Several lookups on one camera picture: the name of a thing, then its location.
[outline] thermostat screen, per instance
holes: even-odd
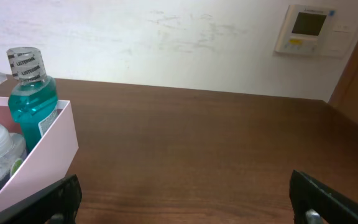
[[[318,36],[326,18],[326,15],[299,12],[292,33]]]

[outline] thermostat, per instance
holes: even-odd
[[[323,46],[334,15],[333,9],[290,5],[275,51],[316,55]]]

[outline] peeling wall paint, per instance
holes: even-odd
[[[0,0],[0,72],[33,46],[55,78],[327,101],[356,39],[344,58],[275,54],[289,4],[358,24],[358,0]]]

